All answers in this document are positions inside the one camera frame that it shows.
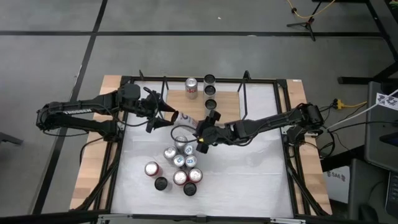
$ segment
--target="wooden board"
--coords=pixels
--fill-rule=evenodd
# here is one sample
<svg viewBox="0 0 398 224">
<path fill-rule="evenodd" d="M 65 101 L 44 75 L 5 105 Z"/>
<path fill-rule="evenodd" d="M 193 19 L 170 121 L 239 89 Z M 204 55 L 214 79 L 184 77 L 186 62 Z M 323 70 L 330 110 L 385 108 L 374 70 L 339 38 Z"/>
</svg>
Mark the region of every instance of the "wooden board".
<svg viewBox="0 0 398 224">
<path fill-rule="evenodd" d="M 103 84 L 101 87 L 101 94 L 109 93 L 117 90 L 120 85 L 120 75 L 105 75 Z M 299 103 L 306 103 L 304 87 L 301 80 L 287 80 L 289 89 L 290 104 L 292 107 L 297 106 Z M 285 101 L 283 91 L 280 88 L 280 100 L 282 103 L 282 109 L 285 111 Z M 94 115 L 94 119 L 102 121 L 110 119 L 110 116 L 101 116 L 99 114 Z M 87 141 L 98 138 L 98 134 L 90 133 Z M 314 143 L 313 138 L 306 138 L 307 142 Z M 102 163 L 104 160 L 104 151 L 106 143 L 99 141 L 86 147 L 83 155 L 83 160 L 79 170 L 79 174 L 76 181 L 75 191 L 73 192 L 72 201 L 70 208 L 79 206 L 84 199 L 90 194 L 95 185 L 99 181 Z M 331 207 L 329 203 L 328 193 L 326 191 L 325 181 L 323 180 L 323 172 L 320 165 L 319 155 L 317 149 L 310 145 L 303 145 L 300 147 L 300 156 L 302 159 L 303 173 L 305 177 L 305 183 L 308 190 L 314 196 L 315 200 L 322 206 L 322 208 L 331 214 Z M 295 188 L 298 210 L 299 213 L 303 214 L 303 203 L 301 199 L 301 193 L 299 189 Z M 101 208 L 104 208 L 106 201 L 106 190 L 103 192 L 103 198 L 101 201 Z"/>
<path fill-rule="evenodd" d="M 215 101 L 217 102 L 217 112 L 222 114 L 220 119 L 221 123 L 241 119 L 238 92 L 217 91 Z M 194 100 L 190 100 L 185 96 L 185 90 L 169 90 L 167 92 L 167 104 L 197 121 L 205 119 L 203 91 L 198 91 L 198 97 Z M 167 113 L 166 119 L 170 120 L 170 118 L 171 113 Z"/>
</svg>

